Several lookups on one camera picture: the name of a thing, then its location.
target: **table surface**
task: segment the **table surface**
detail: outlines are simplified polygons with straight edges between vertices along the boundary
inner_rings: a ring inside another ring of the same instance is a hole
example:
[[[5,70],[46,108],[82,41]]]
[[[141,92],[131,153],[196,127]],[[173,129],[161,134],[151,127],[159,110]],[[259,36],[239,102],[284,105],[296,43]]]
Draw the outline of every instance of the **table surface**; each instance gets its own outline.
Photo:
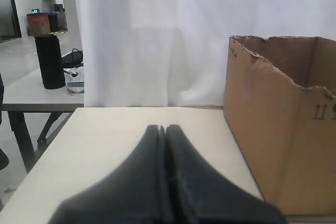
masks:
[[[73,112],[83,107],[84,94],[75,94],[66,87],[47,90],[39,69],[5,88],[3,111]]]
[[[62,200],[98,182],[132,152],[150,124],[179,124],[222,175],[261,198],[222,110],[77,109],[0,213],[1,224],[46,224]]]

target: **black speaker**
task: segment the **black speaker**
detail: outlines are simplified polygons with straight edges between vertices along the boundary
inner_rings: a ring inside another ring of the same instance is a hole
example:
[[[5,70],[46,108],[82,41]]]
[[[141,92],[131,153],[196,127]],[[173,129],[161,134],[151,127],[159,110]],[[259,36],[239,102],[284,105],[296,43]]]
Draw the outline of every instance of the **black speaker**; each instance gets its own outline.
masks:
[[[35,37],[38,61],[45,89],[59,89],[65,86],[61,49],[55,35]]]

